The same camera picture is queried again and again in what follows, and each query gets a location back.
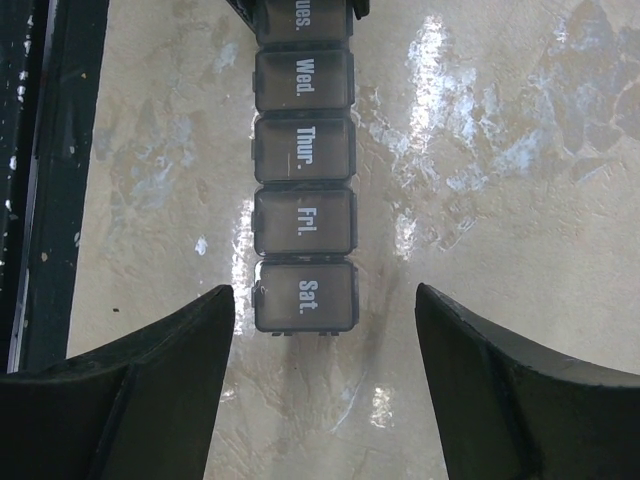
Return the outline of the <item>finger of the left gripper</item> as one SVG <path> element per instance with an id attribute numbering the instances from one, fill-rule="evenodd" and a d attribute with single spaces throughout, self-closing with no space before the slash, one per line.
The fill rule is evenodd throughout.
<path id="1" fill-rule="evenodd" d="M 255 14 L 257 0 L 226 0 L 227 4 L 241 18 L 251 31 L 256 28 Z"/>
<path id="2" fill-rule="evenodd" d="M 352 0 L 351 4 L 357 19 L 362 19 L 370 13 L 370 0 Z"/>

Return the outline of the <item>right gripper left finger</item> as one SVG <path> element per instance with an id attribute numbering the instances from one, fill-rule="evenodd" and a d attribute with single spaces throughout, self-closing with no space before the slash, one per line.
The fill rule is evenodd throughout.
<path id="1" fill-rule="evenodd" d="M 1 378 L 5 479 L 200 479 L 235 322 L 220 285 L 39 372 Z"/>

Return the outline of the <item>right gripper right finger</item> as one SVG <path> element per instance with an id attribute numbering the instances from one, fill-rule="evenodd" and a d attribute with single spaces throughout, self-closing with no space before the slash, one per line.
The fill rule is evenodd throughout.
<path id="1" fill-rule="evenodd" d="M 545 347 L 429 285 L 415 319 L 450 478 L 638 478 L 638 375 Z"/>

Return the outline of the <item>grey weekly pill organizer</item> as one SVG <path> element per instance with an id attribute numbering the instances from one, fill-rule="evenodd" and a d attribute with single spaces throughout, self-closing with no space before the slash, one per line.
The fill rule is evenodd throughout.
<path id="1" fill-rule="evenodd" d="M 336 336 L 358 321 L 352 33 L 348 1 L 256 5 L 252 304 L 264 333 Z"/>

